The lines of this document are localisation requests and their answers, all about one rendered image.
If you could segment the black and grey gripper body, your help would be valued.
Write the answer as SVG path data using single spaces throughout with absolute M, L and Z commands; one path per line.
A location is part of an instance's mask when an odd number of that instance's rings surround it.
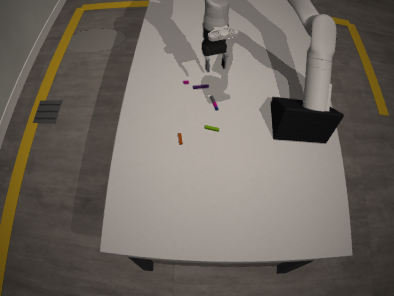
M 205 56 L 226 53 L 226 39 L 238 36 L 239 31 L 236 28 L 229 27 L 228 23 L 229 16 L 215 20 L 204 14 L 203 38 L 205 41 L 202 42 L 202 51 Z

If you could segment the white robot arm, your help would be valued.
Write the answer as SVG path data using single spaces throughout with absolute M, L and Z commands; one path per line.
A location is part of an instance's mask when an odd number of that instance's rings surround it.
M 205 15 L 224 19 L 229 14 L 229 0 L 204 0 Z M 326 14 L 319 14 L 310 0 L 287 0 L 311 37 L 307 50 L 303 107 L 330 110 L 332 58 L 336 45 L 336 24 Z M 319 14 L 319 15 L 318 15 Z M 311 33 L 312 31 L 312 33 Z

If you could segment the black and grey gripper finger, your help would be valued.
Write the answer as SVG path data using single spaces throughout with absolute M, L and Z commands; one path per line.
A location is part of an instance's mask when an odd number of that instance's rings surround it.
M 227 62 L 227 57 L 228 57 L 229 55 L 227 54 L 227 52 L 226 53 L 223 53 L 223 58 L 222 58 L 222 67 L 223 67 L 223 69 L 226 69 L 226 62 Z
M 202 53 L 203 53 L 203 51 L 202 51 Z M 203 55 L 204 55 L 204 53 L 203 53 Z M 209 58 L 209 56 L 205 56 L 204 55 L 204 57 L 205 57 L 205 69 L 206 69 L 206 71 L 207 72 L 209 72 L 209 70 L 210 70 L 210 64 L 209 64 L 209 61 L 210 61 L 210 58 Z

